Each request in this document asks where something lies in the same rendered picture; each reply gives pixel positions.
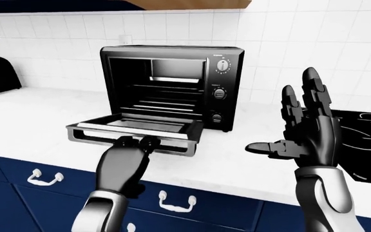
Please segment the wooden wall cabinet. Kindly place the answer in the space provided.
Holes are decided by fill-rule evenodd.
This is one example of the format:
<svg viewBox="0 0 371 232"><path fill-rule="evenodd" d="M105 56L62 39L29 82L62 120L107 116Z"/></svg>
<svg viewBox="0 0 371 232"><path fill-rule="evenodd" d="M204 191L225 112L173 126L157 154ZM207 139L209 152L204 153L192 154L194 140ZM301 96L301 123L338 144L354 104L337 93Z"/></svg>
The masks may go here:
<svg viewBox="0 0 371 232"><path fill-rule="evenodd" d="M246 9L252 0L124 0L145 10Z"/></svg>

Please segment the navy blue drawer front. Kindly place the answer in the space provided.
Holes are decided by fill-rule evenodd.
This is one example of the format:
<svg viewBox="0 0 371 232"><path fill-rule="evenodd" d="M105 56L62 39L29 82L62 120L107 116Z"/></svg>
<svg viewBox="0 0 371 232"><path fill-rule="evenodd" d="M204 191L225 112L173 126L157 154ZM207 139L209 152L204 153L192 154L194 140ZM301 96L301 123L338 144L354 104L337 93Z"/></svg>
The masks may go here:
<svg viewBox="0 0 371 232"><path fill-rule="evenodd" d="M216 226L231 227L245 232L254 232L262 203L253 198L238 197L199 189L166 185L150 181L141 181L146 189L135 199L129 201L129 207L206 222ZM164 190L168 194L167 201L177 198L187 203L188 197L194 195L197 204L190 213L175 213L166 211L158 205L158 193Z"/></svg>
<svg viewBox="0 0 371 232"><path fill-rule="evenodd" d="M50 166L0 157L0 168L11 183L75 197L95 190L95 174L79 169Z"/></svg>

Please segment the black toaster oven body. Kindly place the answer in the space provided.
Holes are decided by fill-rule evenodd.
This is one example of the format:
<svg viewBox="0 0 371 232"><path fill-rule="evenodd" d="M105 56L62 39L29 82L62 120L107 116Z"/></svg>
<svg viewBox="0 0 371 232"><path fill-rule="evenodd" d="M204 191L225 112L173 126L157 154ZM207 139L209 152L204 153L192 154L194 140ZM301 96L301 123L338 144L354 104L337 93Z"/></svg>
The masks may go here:
<svg viewBox="0 0 371 232"><path fill-rule="evenodd" d="M112 113L133 113L200 121L204 127L228 132L234 124L244 50L234 46L106 46L99 55ZM217 62L228 59L231 69L216 72ZM213 90L224 88L217 100ZM196 113L132 108L142 97L195 100ZM211 115L220 113L222 123Z"/></svg>

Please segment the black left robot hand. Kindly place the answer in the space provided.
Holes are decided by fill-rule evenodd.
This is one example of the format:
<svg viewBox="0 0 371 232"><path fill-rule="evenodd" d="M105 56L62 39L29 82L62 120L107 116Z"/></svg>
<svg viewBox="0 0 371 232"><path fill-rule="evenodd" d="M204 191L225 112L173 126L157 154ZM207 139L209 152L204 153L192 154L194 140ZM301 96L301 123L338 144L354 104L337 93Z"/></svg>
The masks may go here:
<svg viewBox="0 0 371 232"><path fill-rule="evenodd" d="M101 156L96 169L96 190L138 198L146 189L140 183L149 164L149 154L160 146L160 139L130 136L117 139Z"/></svg>

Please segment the black glass cooktop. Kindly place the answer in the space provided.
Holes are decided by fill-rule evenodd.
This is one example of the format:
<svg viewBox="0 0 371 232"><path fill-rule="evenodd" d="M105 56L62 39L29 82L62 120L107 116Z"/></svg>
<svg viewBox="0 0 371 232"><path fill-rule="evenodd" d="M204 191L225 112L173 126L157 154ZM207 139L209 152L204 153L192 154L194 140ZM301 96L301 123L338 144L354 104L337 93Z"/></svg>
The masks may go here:
<svg viewBox="0 0 371 232"><path fill-rule="evenodd" d="M371 183L371 112L332 110L342 134L339 165L355 180Z"/></svg>

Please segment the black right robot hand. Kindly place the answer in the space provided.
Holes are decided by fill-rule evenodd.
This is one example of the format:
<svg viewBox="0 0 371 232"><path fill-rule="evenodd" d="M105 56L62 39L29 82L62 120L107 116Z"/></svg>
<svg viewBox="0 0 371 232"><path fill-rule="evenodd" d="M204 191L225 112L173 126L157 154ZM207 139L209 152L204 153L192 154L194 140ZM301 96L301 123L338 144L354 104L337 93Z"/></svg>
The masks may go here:
<svg viewBox="0 0 371 232"><path fill-rule="evenodd" d="M292 86L281 91L281 117L285 121L284 139L276 142L253 142L247 152L264 154L271 159L295 160L299 168L338 165L341 145L339 119L330 109L331 99L313 67L303 71L303 110Z"/></svg>

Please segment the silver timer dial knob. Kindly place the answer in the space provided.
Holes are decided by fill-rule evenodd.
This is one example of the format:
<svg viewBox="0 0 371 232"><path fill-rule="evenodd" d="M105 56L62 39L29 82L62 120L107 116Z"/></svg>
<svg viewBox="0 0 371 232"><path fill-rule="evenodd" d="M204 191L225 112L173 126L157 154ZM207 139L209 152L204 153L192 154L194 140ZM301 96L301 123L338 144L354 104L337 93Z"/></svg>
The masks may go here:
<svg viewBox="0 0 371 232"><path fill-rule="evenodd" d="M231 64L228 59L222 59L217 62L216 72L220 74L227 73L231 69Z"/></svg>

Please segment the toaster oven glass door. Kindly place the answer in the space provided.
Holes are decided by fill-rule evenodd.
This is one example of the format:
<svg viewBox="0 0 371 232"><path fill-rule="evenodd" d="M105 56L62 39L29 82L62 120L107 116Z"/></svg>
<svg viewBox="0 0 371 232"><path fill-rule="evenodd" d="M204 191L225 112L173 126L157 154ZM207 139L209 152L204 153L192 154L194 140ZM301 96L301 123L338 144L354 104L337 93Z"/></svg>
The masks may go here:
<svg viewBox="0 0 371 232"><path fill-rule="evenodd" d="M157 153L192 157L203 127L202 122L192 119L117 113L67 125L66 129L73 142L111 146L124 136L138 140L151 137L160 141Z"/></svg>

